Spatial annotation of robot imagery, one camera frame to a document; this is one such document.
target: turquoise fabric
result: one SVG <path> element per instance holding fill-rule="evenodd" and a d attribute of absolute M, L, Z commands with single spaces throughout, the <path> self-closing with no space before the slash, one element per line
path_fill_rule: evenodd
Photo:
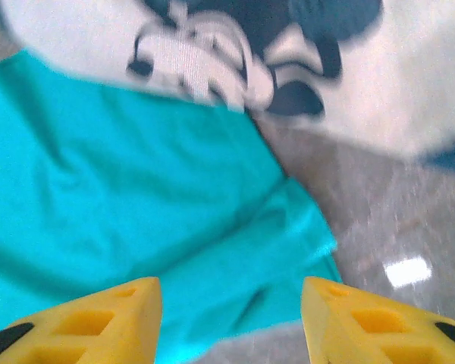
<path fill-rule="evenodd" d="M 335 247 L 246 115 L 0 63 L 0 329 L 159 276 L 157 362 L 181 362 L 297 320 Z"/>

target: marble floor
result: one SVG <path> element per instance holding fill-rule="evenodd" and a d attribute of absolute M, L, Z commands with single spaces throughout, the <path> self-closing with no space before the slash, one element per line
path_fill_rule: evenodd
<path fill-rule="evenodd" d="M 0 33 L 0 58 L 15 49 Z M 300 130 L 268 123 L 260 130 L 328 219 L 345 283 L 455 319 L 455 174 Z M 412 282 L 390 274 L 401 262 L 424 275 Z M 300 324 L 220 343 L 197 363 L 286 362 L 309 362 Z"/>

